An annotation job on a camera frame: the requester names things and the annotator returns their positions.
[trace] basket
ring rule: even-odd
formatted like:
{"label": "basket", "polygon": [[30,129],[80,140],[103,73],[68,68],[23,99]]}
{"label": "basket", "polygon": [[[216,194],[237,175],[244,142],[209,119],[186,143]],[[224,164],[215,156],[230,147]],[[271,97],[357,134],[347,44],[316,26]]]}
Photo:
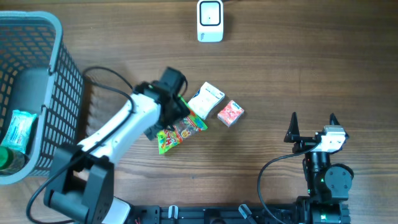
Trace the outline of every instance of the basket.
{"label": "basket", "polygon": [[48,12],[0,12],[0,140],[13,110],[38,115],[28,163],[15,174],[0,176],[0,184],[49,174],[59,145],[76,143],[83,89],[58,18]]}

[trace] bottle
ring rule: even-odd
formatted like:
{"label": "bottle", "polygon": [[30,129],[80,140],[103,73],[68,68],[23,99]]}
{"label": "bottle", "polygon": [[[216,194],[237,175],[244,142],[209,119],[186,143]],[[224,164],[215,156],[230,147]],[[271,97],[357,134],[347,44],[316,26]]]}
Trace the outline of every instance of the bottle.
{"label": "bottle", "polygon": [[17,150],[0,146],[0,175],[12,175],[25,165],[25,155]]}

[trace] teal package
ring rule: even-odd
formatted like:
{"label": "teal package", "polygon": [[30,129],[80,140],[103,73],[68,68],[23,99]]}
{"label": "teal package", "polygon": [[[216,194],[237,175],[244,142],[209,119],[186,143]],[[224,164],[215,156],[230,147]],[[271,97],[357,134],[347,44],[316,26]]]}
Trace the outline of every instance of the teal package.
{"label": "teal package", "polygon": [[30,130],[37,114],[30,114],[25,111],[12,111],[12,118],[7,134],[1,142],[1,146],[26,153],[26,146],[29,142]]}

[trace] white square device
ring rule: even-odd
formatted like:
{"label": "white square device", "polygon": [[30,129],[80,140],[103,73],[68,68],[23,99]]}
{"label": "white square device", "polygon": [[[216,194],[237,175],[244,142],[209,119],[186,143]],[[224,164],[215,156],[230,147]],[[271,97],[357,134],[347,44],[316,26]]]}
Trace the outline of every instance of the white square device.
{"label": "white square device", "polygon": [[219,42],[224,34],[224,5],[221,0],[200,0],[197,5],[198,40]]}

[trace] wooden table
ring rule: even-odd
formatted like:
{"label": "wooden table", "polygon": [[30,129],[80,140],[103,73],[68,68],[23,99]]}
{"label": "wooden table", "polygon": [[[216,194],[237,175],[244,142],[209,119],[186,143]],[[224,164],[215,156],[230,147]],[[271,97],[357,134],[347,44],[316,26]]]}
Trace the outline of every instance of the wooden table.
{"label": "wooden table", "polygon": [[[195,1],[2,8],[54,13],[80,69],[106,66],[137,84],[171,66],[188,78],[186,100],[208,81],[246,110],[229,129],[213,111],[207,131],[166,155],[142,136],[117,168],[116,196],[135,205],[259,203],[259,169],[291,153],[292,145],[283,143],[291,113],[298,113],[302,135],[312,136],[334,112],[351,135],[332,162],[356,173],[348,200],[352,223],[397,222],[397,3],[230,1],[224,40],[213,44],[197,41]],[[97,80],[127,90],[113,76]],[[92,133],[125,99],[95,88],[89,95],[82,130]],[[301,160],[266,171],[267,202],[306,195]],[[43,181],[2,186],[0,223],[27,223],[26,203]],[[33,213],[46,221],[65,218],[45,208],[42,197]]]}

